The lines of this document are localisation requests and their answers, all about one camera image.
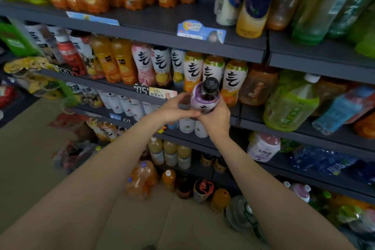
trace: tile floor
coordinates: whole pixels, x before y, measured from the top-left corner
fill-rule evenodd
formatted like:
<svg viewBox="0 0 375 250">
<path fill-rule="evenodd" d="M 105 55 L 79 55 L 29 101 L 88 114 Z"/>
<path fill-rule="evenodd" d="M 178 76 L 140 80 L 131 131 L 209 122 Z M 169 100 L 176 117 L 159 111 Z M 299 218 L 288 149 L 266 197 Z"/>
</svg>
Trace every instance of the tile floor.
<svg viewBox="0 0 375 250">
<path fill-rule="evenodd" d="M 47 127 L 60 104 L 38 101 L 0 129 L 0 233 L 64 178 L 50 155 L 72 132 Z M 229 229 L 208 204 L 181 200 L 159 184 L 141 203 L 122 195 L 97 249 L 268 249 L 251 235 Z"/>
</svg>

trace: person's right hand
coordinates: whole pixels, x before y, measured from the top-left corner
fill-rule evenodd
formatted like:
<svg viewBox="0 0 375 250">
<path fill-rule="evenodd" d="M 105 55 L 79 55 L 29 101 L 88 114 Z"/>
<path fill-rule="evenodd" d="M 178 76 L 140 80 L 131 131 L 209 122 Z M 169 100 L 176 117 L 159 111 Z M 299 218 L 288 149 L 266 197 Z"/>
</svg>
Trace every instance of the person's right hand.
<svg viewBox="0 0 375 250">
<path fill-rule="evenodd" d="M 219 103 L 215 109 L 207 115 L 201 114 L 197 119 L 203 124 L 209 136 L 216 139 L 217 137 L 229 136 L 230 117 L 231 112 L 220 95 Z"/>
</svg>

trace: person's right arm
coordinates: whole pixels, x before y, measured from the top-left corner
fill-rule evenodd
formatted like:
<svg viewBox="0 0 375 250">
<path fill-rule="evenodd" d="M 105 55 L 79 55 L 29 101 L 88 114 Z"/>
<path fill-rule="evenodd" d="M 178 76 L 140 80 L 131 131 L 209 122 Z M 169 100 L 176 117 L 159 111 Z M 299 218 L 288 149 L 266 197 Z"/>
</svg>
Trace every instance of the person's right arm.
<svg viewBox="0 0 375 250">
<path fill-rule="evenodd" d="M 198 120 L 227 163 L 273 249 L 354 250 L 322 215 L 265 171 L 229 137 L 230 111 L 221 98 Z"/>
</svg>

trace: shelf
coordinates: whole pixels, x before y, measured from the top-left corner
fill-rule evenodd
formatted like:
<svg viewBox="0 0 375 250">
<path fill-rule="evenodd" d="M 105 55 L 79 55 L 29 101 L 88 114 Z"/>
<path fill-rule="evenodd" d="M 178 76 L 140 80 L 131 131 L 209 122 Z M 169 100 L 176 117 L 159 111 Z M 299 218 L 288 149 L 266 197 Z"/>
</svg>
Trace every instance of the shelf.
<svg viewBox="0 0 375 250">
<path fill-rule="evenodd" d="M 132 117 L 127 117 L 124 113 L 120 114 L 122 120 L 115 120 L 110 118 L 110 111 L 105 107 L 101 108 L 92 108 L 89 105 L 78 105 L 72 108 L 74 112 L 87 115 L 92 118 L 96 118 L 103 122 L 110 122 L 114 125 L 119 125 L 126 129 L 130 128 L 133 124 L 135 124 L 135 120 Z M 190 147 L 192 149 L 196 149 L 205 153 L 209 153 L 215 156 L 220 156 L 219 151 L 216 149 L 213 142 L 210 140 L 209 137 L 200 138 L 195 135 L 195 133 L 183 133 L 179 129 L 165 129 L 163 133 L 155 133 L 155 137 L 161 138 L 162 140 L 171 141 L 178 145 L 183 145 Z"/>
<path fill-rule="evenodd" d="M 263 106 L 242 105 L 240 126 L 245 129 L 353 155 L 363 160 L 375 159 L 375 140 L 368 140 L 356 135 L 351 130 L 350 125 L 344 125 L 330 136 L 325 136 L 312 127 L 312 119 L 309 118 L 296 131 L 284 132 L 267 127 L 263 122 L 263 113 Z"/>
<path fill-rule="evenodd" d="M 175 165 L 173 167 L 168 166 L 167 164 L 162 164 L 161 166 L 156 166 L 161 168 L 163 171 L 168 170 L 168 169 L 173 169 L 177 173 L 186 173 L 190 176 L 194 176 L 197 178 L 203 178 L 206 180 L 211 181 L 212 180 L 212 175 L 213 175 L 213 167 L 205 167 L 201 164 L 200 162 L 200 157 L 201 153 L 198 152 L 197 150 L 193 150 L 192 156 L 191 156 L 191 166 L 189 169 L 182 170 L 178 165 Z"/>
<path fill-rule="evenodd" d="M 118 83 L 110 83 L 107 82 L 105 79 L 101 80 L 93 80 L 88 75 L 84 76 L 72 76 L 69 74 L 60 73 L 54 70 L 48 69 L 41 69 L 40 74 L 45 76 L 54 77 L 57 79 L 61 79 L 66 82 L 73 82 L 81 85 L 85 85 L 91 88 L 103 90 L 110 93 L 115 93 L 117 95 L 126 96 L 129 98 L 137 99 L 139 101 L 148 102 L 155 105 L 163 105 L 167 102 L 166 99 L 161 99 L 155 96 L 150 96 L 146 94 L 141 94 L 136 92 L 132 85 L 126 85 L 122 82 Z M 239 125 L 239 116 L 240 116 L 240 104 L 237 104 L 235 107 L 231 108 L 231 125 Z"/>
<path fill-rule="evenodd" d="M 216 23 L 213 4 L 180 4 L 175 8 L 157 5 L 144 10 L 131 11 L 125 8 L 112 9 L 100 17 L 118 20 L 120 26 L 87 20 L 71 19 L 66 11 L 51 5 L 37 6 L 22 1 L 1 1 L 3 15 L 19 20 L 52 24 L 113 37 L 132 39 L 150 44 L 216 54 L 227 58 L 261 63 L 267 47 L 265 33 L 258 39 L 245 39 L 236 34 L 235 27 L 224 27 Z M 185 20 L 195 19 L 206 27 L 225 29 L 224 44 L 177 36 L 177 25 Z"/>
<path fill-rule="evenodd" d="M 23 93 L 22 91 L 17 92 L 18 98 L 3 109 L 0 109 L 4 113 L 4 117 L 0 119 L 0 129 L 39 100 L 38 97 Z"/>
<path fill-rule="evenodd" d="M 375 84 L 375 59 L 356 53 L 343 40 L 308 46 L 293 40 L 290 32 L 270 31 L 269 46 L 270 66 Z"/>
<path fill-rule="evenodd" d="M 298 170 L 289 164 L 288 157 L 283 153 L 276 154 L 269 162 L 260 165 L 273 175 L 281 175 L 327 191 L 375 204 L 375 188 L 355 181 L 342 171 L 338 176 L 335 176 L 321 174 L 314 169 Z"/>
</svg>

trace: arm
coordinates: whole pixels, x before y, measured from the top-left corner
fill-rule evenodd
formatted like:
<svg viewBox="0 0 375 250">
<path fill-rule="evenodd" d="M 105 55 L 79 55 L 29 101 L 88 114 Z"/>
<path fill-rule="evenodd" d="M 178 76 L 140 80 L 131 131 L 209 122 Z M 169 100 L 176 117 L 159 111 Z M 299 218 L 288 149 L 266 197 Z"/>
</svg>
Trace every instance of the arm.
<svg viewBox="0 0 375 250">
<path fill-rule="evenodd" d="M 230 111 L 221 98 L 198 119 L 223 155 L 273 249 L 354 250 L 331 223 L 254 162 L 229 137 Z"/>
<path fill-rule="evenodd" d="M 150 137 L 200 112 L 178 108 L 178 95 L 88 160 L 0 236 L 0 249 L 94 249 Z"/>
</svg>

